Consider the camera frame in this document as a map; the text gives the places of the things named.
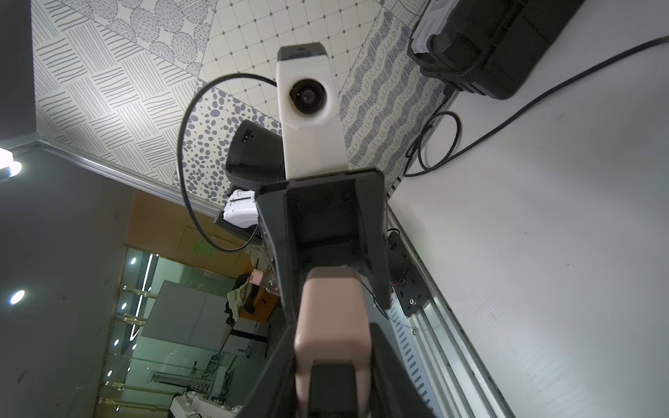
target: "black box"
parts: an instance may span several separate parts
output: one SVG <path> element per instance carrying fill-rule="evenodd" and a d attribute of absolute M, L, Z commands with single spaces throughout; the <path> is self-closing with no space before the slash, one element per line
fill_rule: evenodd
<path fill-rule="evenodd" d="M 449 0 L 433 0 L 433 5 Z M 460 91 L 507 99 L 520 88 L 583 0 L 460 0 L 444 28 L 430 35 L 427 52 L 408 54 L 421 73 Z"/>

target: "floor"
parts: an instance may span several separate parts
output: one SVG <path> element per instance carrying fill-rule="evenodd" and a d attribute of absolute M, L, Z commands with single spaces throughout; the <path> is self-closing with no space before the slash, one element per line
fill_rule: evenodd
<path fill-rule="evenodd" d="M 174 186 L 179 123 L 204 83 L 274 77 L 281 45 L 320 42 L 340 89 L 351 168 L 379 167 L 387 189 L 443 87 L 405 51 L 425 0 L 33 0 L 37 127 L 46 137 Z M 192 194 L 225 202 L 222 166 L 239 123 L 281 133 L 276 92 L 228 82 L 187 131 Z"/>

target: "black speaker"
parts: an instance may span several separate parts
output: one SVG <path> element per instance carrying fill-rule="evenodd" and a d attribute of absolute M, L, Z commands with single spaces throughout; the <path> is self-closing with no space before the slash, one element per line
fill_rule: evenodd
<path fill-rule="evenodd" d="M 281 136 L 244 120 L 230 143 L 225 175 L 235 186 L 253 191 L 286 180 Z"/>

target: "camera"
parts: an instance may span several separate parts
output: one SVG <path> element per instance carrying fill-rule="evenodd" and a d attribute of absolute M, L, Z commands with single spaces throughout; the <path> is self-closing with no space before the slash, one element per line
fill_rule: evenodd
<path fill-rule="evenodd" d="M 301 80 L 291 89 L 290 98 L 297 110 L 312 114 L 323 107 L 326 100 L 325 88 L 316 80 Z"/>
<path fill-rule="evenodd" d="M 334 72 L 320 43 L 279 49 L 276 87 L 288 180 L 349 169 Z"/>

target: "cloth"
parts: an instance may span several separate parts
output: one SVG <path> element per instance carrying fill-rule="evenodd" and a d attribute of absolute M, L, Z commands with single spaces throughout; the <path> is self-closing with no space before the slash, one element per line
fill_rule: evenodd
<path fill-rule="evenodd" d="M 240 310 L 242 309 L 246 295 L 251 292 L 251 286 L 253 285 L 251 285 L 251 282 L 247 277 L 244 284 L 227 293 L 227 305 L 232 311 L 232 318 L 235 322 L 240 320 Z"/>
<path fill-rule="evenodd" d="M 263 247 L 256 244 L 248 245 L 244 251 L 249 255 L 251 264 L 258 270 L 268 272 L 272 268 L 272 260 Z"/>

